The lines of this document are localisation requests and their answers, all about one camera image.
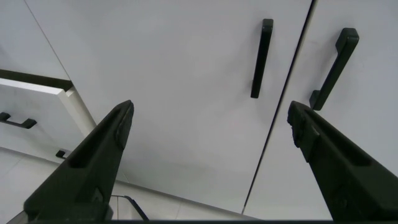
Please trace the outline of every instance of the drawer handle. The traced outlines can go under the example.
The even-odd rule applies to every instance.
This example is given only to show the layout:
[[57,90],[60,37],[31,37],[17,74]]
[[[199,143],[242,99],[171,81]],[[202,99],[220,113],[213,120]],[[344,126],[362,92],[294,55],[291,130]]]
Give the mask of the drawer handle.
[[321,90],[312,91],[310,106],[313,110],[319,111],[325,104],[328,96],[337,82],[338,77],[346,66],[356,44],[359,42],[359,35],[354,28],[344,28],[336,42],[337,58],[331,67]]
[[30,118],[26,119],[26,121],[24,121],[22,124],[18,124],[18,123],[12,122],[12,121],[8,121],[7,119],[10,117],[11,116],[9,114],[2,112],[2,113],[0,113],[0,122],[14,125],[14,126],[17,126],[20,128],[26,128],[26,129],[29,129],[29,128],[33,127],[35,124],[37,124],[37,122],[35,120],[30,119]]
[[55,154],[55,156],[58,157],[58,158],[60,158],[60,159],[66,159],[66,157],[64,157],[65,154],[66,154],[66,152],[64,152],[64,151],[62,151],[62,150],[59,150],[59,151]]
[[273,19],[262,20],[261,38],[259,44],[259,52],[257,53],[256,68],[254,69],[254,78],[251,87],[251,98],[259,98],[262,76],[266,66],[269,42],[271,41],[272,28],[274,27]]

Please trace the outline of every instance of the cabinet handle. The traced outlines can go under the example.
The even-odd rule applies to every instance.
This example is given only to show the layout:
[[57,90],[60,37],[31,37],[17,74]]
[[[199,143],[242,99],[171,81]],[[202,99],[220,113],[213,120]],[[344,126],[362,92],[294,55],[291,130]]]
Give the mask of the cabinet handle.
[[259,98],[262,76],[268,55],[269,42],[271,41],[272,28],[274,27],[273,19],[263,19],[261,38],[259,44],[259,52],[257,53],[256,68],[254,70],[254,78],[251,87],[251,98]]
[[55,156],[58,157],[58,158],[60,158],[60,159],[66,159],[66,157],[64,157],[65,154],[66,154],[66,152],[64,152],[64,151],[62,151],[62,150],[59,150],[59,151],[55,154]]
[[26,121],[24,121],[22,124],[18,124],[18,123],[12,122],[12,121],[8,121],[7,119],[10,117],[11,116],[9,114],[2,112],[2,113],[0,113],[0,122],[14,125],[14,126],[17,126],[20,128],[26,128],[26,129],[29,129],[29,128],[33,127],[35,124],[37,124],[37,122],[35,120],[30,119],[30,118],[26,119]]
[[356,44],[359,42],[359,35],[354,28],[344,28],[336,42],[337,58],[331,67],[321,90],[312,91],[310,106],[313,110],[319,111],[325,104],[328,96],[337,82],[338,77],[346,66]]

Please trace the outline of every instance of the cabinet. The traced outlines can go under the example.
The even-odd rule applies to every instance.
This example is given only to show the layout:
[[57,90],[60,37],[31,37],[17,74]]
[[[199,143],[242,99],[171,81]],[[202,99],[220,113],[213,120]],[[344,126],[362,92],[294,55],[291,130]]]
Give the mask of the cabinet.
[[318,1],[262,158],[244,214],[263,219],[331,219],[310,166],[296,148],[287,111],[310,105],[337,56],[343,28],[359,42],[318,112],[369,155],[398,175],[397,1]]
[[69,80],[24,0],[0,1],[0,69]]
[[[130,183],[242,212],[305,1],[27,1],[98,123],[130,99]],[[258,99],[263,19],[273,19]]]
[[73,151],[95,126],[74,88],[3,78],[0,113],[0,147],[55,162],[59,149]]

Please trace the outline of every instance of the drawer front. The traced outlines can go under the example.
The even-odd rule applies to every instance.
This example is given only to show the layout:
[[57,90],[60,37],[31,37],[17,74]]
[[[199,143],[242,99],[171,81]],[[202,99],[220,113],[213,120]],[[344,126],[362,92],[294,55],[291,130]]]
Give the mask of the drawer front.
[[355,28],[359,41],[318,113],[398,175],[397,11],[394,0],[318,1],[245,215],[331,219],[286,120],[292,100],[310,106],[313,90],[320,90],[326,81],[338,56],[335,44],[343,28]]
[[0,68],[69,80],[24,0],[0,1]]
[[242,212],[311,1],[27,3],[96,122],[134,103],[128,181]]
[[[94,127],[77,102],[74,89],[65,92],[0,78],[0,113],[10,116],[0,123],[0,146],[20,151],[23,141],[74,150]],[[27,119],[36,123],[29,129],[18,125]]]

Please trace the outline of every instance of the cabinet door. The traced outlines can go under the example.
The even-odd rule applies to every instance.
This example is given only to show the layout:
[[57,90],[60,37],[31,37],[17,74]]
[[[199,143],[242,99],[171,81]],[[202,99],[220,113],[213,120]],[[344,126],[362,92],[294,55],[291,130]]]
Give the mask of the cabinet door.
[[69,80],[24,0],[0,1],[0,69]]
[[359,42],[323,108],[334,127],[398,175],[398,1],[318,1],[244,214],[264,219],[331,219],[310,166],[292,139],[292,100],[309,104],[336,59],[343,28]]
[[[96,122],[135,106],[130,183],[242,212],[310,1],[27,1]],[[258,99],[263,19],[273,19]]]

